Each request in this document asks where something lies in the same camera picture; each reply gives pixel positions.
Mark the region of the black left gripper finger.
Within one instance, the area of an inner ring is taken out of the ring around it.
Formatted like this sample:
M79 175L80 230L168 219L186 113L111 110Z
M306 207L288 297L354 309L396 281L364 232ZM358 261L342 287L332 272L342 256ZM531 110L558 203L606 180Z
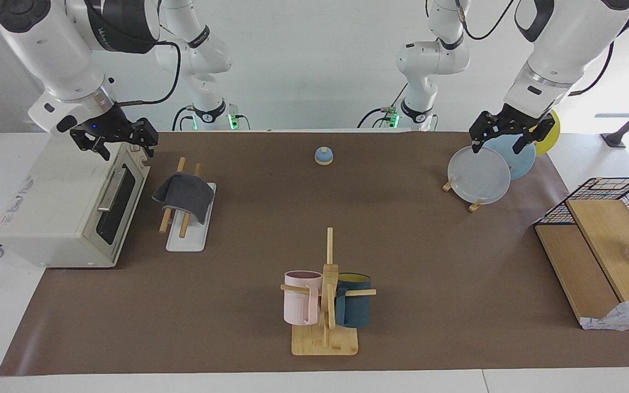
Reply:
M526 145L533 144L535 141L540 142L543 140L543 129L542 125L539 123L532 127L531 129L525 128L523 129L522 135L517 139L517 141L512 146L512 151L514 154L519 154Z
M482 111L474 123L469 127L470 145L473 153L478 153L485 142L496 136L496 117L488 111Z

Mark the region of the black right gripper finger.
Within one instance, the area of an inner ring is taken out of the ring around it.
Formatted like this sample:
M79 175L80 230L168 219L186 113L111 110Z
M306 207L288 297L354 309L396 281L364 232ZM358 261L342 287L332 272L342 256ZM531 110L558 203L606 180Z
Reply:
M147 156L152 158L155 146L159 143L159 134L150 120L142 117L130 123L129 143L142 147Z
M105 161L110 161L111 154L105 147L105 137L95 136L94 139L90 139L89 134L82 127L73 127L70 130L70 136L80 150L90 150L99 154Z

